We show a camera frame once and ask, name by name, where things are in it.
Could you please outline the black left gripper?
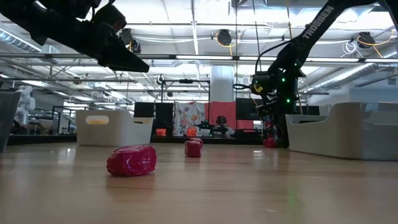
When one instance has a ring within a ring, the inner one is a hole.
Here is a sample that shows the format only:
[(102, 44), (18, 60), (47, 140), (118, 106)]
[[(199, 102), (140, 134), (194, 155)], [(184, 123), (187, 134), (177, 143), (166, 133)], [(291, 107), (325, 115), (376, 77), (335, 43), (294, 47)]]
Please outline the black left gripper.
[(40, 12), (40, 45), (55, 40), (79, 53), (99, 58), (115, 71), (148, 72), (149, 66), (129, 51), (122, 38), (111, 35), (103, 48), (98, 26), (85, 19), (88, 9), (44, 9)]

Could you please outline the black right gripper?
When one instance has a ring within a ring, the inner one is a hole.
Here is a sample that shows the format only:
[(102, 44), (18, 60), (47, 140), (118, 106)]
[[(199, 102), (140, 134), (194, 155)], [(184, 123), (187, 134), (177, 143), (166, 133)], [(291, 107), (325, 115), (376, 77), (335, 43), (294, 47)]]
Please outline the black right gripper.
[(277, 128), (277, 146), (288, 148), (289, 135), (285, 114), (296, 113), (298, 79), (306, 75), (301, 70), (274, 70), (266, 71), (264, 74), (268, 77), (264, 112), (274, 117)]

